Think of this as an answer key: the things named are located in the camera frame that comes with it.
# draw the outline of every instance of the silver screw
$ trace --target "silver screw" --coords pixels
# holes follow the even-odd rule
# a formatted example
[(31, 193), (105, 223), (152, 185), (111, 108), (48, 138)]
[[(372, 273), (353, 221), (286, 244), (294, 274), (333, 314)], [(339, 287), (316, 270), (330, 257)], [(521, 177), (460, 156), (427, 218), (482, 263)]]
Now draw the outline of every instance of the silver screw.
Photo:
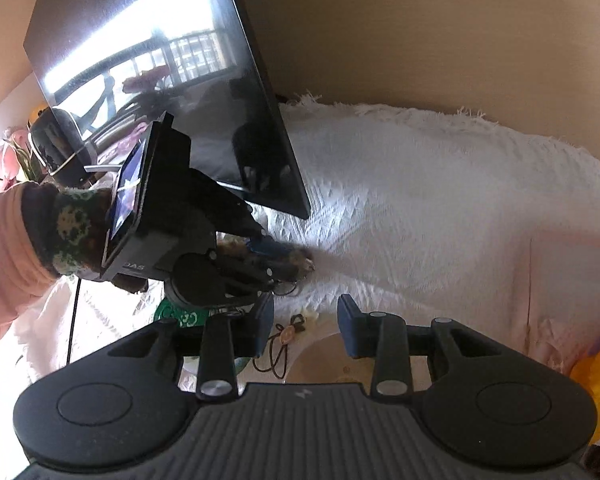
[(233, 390), (230, 383), (223, 380), (207, 381), (200, 386), (200, 392), (207, 397), (222, 397)]
[(376, 392), (380, 395), (397, 397), (409, 391), (409, 387), (402, 381), (387, 380), (376, 385)]

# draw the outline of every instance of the beige plate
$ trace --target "beige plate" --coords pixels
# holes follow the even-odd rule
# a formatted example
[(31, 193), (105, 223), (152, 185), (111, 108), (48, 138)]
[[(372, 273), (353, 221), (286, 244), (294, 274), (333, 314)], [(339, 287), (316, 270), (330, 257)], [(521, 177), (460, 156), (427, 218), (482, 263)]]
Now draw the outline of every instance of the beige plate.
[(285, 383), (362, 383), (368, 393), (374, 362), (349, 357), (340, 334), (334, 334), (308, 346), (289, 368)]

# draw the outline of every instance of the beige wall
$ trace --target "beige wall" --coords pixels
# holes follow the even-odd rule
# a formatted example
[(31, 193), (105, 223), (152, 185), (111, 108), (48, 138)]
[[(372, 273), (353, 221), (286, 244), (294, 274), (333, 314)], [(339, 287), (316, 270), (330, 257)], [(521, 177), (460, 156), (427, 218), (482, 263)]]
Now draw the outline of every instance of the beige wall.
[[(0, 101), (34, 0), (0, 0)], [(461, 106), (600, 158), (600, 0), (246, 0), (277, 92)]]

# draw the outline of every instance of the television screen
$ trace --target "television screen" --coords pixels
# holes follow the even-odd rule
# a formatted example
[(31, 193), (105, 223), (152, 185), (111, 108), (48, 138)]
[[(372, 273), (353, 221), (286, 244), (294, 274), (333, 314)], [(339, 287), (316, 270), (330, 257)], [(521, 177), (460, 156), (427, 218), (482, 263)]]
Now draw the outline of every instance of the television screen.
[(167, 111), (191, 138), (192, 168), (245, 200), (308, 217), (240, 0), (37, 0), (24, 47), (93, 164), (122, 161)]

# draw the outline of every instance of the device screen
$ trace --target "device screen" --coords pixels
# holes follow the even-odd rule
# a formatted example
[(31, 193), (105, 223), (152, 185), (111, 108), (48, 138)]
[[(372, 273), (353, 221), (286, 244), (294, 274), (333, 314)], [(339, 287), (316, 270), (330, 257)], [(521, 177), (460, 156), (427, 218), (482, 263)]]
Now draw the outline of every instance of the device screen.
[(133, 212), (136, 205), (137, 188), (140, 184), (140, 167), (142, 162), (142, 149), (144, 142), (136, 149), (131, 159), (120, 173), (118, 189), (116, 190), (116, 201), (113, 214), (113, 227), (109, 239), (112, 239), (119, 231), (122, 224)]

